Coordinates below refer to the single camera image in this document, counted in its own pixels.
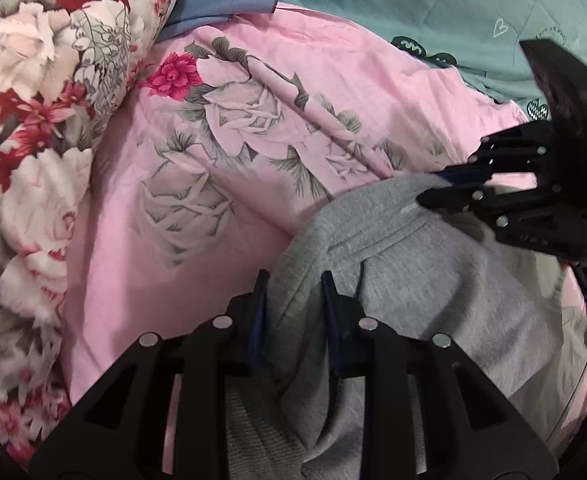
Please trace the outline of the grey sweatpants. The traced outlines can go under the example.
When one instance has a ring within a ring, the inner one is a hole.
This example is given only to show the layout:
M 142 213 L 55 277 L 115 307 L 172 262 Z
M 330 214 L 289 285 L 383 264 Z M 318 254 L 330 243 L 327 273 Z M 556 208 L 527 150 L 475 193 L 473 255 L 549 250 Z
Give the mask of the grey sweatpants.
M 235 479 L 354 479 L 364 384 L 329 385 L 321 276 L 397 333 L 450 335 L 554 450 L 586 410 L 587 315 L 554 257 L 499 244 L 469 214 L 417 204 L 441 180 L 374 183 L 324 207 L 277 262 L 264 367 L 227 396 Z

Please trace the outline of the teal heart-print quilt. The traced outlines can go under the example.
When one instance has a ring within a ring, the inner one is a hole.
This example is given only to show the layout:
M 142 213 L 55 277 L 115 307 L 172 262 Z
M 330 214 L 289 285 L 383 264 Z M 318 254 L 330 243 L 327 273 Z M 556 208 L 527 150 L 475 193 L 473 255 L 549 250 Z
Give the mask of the teal heart-print quilt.
M 281 0 L 362 25 L 532 119 L 549 106 L 520 44 L 550 39 L 587 66 L 587 0 Z

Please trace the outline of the pink floral bed sheet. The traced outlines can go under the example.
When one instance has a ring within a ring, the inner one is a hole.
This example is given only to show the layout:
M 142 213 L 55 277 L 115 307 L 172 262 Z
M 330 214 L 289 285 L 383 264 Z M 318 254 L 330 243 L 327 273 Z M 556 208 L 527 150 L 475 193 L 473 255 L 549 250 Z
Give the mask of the pink floral bed sheet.
M 72 245 L 73 401 L 137 336 L 189 333 L 270 276 L 337 198 L 438 177 L 519 106 L 355 24 L 295 6 L 157 44 L 109 122 Z

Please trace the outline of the red floral bolster pillow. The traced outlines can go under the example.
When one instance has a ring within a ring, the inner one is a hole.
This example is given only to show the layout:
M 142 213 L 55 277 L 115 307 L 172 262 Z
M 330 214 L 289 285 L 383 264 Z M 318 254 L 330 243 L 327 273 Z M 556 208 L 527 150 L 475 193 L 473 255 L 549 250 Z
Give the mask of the red floral bolster pillow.
M 0 0 L 0 455 L 69 411 L 56 370 L 68 249 L 113 114 L 176 0 Z

